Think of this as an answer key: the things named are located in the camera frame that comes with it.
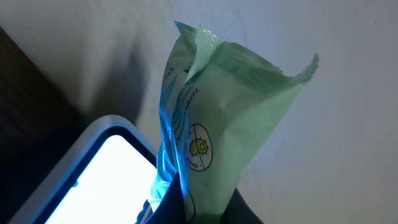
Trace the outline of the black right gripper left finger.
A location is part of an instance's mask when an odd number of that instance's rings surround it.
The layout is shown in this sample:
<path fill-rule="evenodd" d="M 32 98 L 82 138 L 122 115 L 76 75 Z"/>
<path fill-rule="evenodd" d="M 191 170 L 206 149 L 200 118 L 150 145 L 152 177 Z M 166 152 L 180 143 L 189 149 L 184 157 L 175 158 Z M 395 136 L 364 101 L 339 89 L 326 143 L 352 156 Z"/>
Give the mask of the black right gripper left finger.
<path fill-rule="evenodd" d="M 186 224 L 179 173 L 176 173 L 160 205 L 145 224 Z"/>

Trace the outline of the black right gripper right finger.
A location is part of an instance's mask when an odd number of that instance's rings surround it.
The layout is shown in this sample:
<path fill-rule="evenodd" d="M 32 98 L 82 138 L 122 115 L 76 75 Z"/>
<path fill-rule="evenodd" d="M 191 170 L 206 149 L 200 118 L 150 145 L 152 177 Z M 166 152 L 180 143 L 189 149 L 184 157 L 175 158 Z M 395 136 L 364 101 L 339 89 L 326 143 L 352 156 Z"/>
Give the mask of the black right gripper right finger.
<path fill-rule="evenodd" d="M 235 188 L 224 214 L 221 224 L 264 224 L 263 221 L 249 208 L 239 190 Z"/>

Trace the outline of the white teal wipes packet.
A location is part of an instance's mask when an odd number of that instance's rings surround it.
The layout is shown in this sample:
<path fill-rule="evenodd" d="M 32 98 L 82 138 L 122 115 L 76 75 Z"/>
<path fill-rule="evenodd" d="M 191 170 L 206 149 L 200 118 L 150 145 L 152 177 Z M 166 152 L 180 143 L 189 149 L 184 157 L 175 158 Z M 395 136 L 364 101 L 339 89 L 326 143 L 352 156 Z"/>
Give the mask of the white teal wipes packet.
<path fill-rule="evenodd" d="M 220 223 L 245 168 L 315 74 L 289 77 L 252 50 L 182 22 L 162 79 L 152 214 L 176 173 L 186 223 Z"/>

